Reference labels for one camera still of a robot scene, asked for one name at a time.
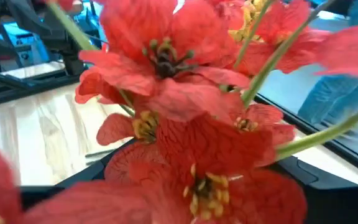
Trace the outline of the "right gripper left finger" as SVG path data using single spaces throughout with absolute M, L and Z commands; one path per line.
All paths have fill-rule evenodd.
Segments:
M 90 162 L 90 166 L 83 171 L 59 182 L 56 185 L 46 186 L 21 186 L 21 205 L 22 207 L 33 207 L 35 204 L 43 200 L 51 198 L 57 193 L 71 187 L 77 182 L 88 182 L 92 180 L 104 179 L 104 170 L 110 159 L 119 151 L 125 149 L 127 146 L 135 143 L 135 139 L 131 139 L 117 149 L 108 150 L 108 153 L 100 158 Z

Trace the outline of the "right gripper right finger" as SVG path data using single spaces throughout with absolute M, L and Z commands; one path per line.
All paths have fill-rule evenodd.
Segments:
M 308 204 L 305 224 L 358 224 L 358 184 L 295 157 L 277 162 L 277 170 L 303 188 Z

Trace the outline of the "red artificial flower bunch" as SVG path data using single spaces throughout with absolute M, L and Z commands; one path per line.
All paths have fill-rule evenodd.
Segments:
M 27 211 L 0 155 L 0 224 L 303 224 L 302 188 L 270 169 L 276 161 L 334 139 L 358 113 L 308 137 L 254 97 L 265 77 L 319 63 L 323 74 L 358 78 L 358 25 L 312 29 L 307 0 L 268 0 L 249 37 L 245 0 L 97 0 L 107 44 L 97 49 L 67 16 L 73 0 L 47 0 L 90 63 L 75 100 L 128 106 L 110 114 L 96 139 L 133 138 L 104 170 Z

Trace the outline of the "yellow artificial flower bunch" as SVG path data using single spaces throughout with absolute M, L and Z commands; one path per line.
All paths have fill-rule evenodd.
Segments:
M 267 1 L 268 0 L 245 0 L 243 3 L 240 3 L 239 9 L 241 10 L 243 18 L 242 26 L 238 29 L 230 29 L 228 31 L 235 41 L 241 42 L 249 37 L 251 28 L 259 18 L 262 8 Z

